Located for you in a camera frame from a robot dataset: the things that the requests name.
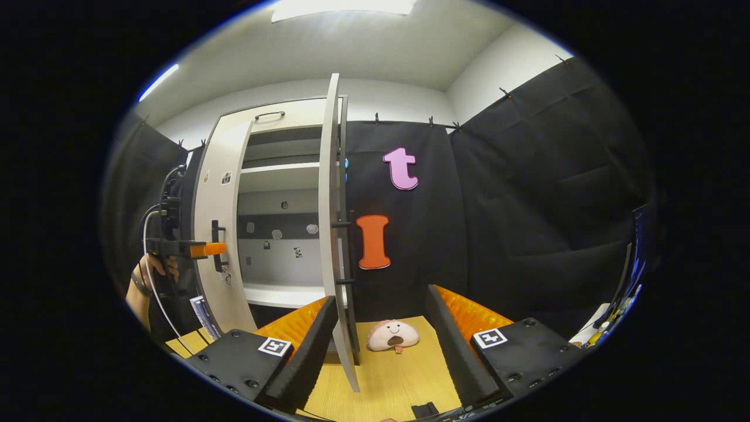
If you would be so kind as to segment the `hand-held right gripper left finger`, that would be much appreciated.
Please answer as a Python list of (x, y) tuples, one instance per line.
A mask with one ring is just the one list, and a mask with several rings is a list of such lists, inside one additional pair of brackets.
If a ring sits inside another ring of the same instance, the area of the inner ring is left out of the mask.
[(186, 362), (244, 400), (294, 413), (305, 407), (338, 322), (325, 296), (257, 329), (232, 329)]

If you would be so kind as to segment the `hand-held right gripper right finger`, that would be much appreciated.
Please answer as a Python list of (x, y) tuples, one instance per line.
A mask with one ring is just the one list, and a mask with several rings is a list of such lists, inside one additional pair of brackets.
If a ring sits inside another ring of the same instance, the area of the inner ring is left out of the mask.
[(532, 393), (585, 356), (535, 318), (510, 321), (438, 285), (428, 286), (424, 316), (463, 405)]

